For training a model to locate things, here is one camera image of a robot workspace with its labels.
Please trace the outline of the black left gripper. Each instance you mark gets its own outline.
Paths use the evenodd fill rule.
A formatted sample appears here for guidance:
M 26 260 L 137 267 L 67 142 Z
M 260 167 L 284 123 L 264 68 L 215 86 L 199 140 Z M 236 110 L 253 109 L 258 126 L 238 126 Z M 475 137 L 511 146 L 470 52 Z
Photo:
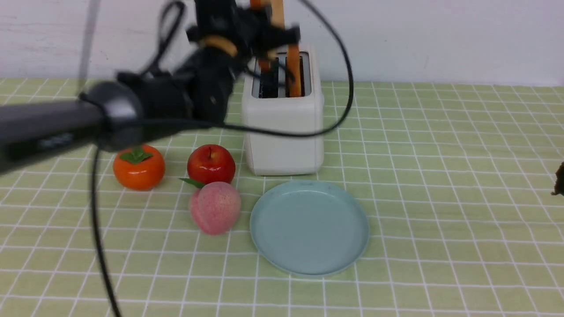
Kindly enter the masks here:
M 270 21 L 270 6 L 238 6 L 235 0 L 196 0 L 196 24 L 186 30 L 189 42 L 220 49 L 231 57 L 266 58 L 270 50 L 299 44 L 298 26 Z

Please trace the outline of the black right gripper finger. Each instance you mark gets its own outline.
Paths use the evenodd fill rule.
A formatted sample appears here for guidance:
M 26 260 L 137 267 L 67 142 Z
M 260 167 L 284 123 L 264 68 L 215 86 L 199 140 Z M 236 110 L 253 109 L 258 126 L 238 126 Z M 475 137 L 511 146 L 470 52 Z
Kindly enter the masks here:
M 555 172 L 556 180 L 554 183 L 552 196 L 563 195 L 564 194 L 564 162 L 560 164 Z

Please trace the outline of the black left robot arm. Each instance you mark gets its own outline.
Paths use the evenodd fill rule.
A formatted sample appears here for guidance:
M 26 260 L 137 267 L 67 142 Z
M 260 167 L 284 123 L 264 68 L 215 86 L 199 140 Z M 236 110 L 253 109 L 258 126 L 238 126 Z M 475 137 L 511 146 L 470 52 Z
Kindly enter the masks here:
M 298 44 L 299 26 L 272 21 L 269 5 L 238 6 L 234 0 L 196 0 L 196 24 L 186 30 L 197 47 L 175 70 L 161 60 L 181 27 L 186 5 L 171 0 L 161 11 L 156 52 L 139 71 L 82 88 L 74 99 L 1 107 L 1 173 L 94 144 L 119 152 L 185 130 L 226 128 L 279 135 L 224 122 L 234 83 L 254 58 Z

